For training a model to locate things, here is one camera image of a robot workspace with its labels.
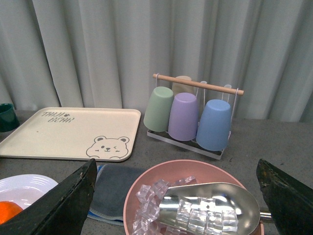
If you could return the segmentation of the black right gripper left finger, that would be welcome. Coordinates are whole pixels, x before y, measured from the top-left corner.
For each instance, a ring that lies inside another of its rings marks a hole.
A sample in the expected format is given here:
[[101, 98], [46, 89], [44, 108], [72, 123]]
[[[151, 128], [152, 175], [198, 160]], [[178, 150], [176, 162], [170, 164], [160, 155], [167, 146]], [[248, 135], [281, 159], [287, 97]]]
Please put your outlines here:
[[34, 204], [0, 226], [2, 235], [79, 235], [97, 177], [91, 159]]

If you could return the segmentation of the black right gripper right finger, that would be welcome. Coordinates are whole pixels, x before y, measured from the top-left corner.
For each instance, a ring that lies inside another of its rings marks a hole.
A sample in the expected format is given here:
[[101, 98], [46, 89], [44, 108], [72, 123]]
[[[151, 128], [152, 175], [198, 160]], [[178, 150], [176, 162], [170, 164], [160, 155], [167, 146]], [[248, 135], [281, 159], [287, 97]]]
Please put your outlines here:
[[263, 199], [281, 235], [313, 233], [313, 189], [260, 159], [256, 176]]

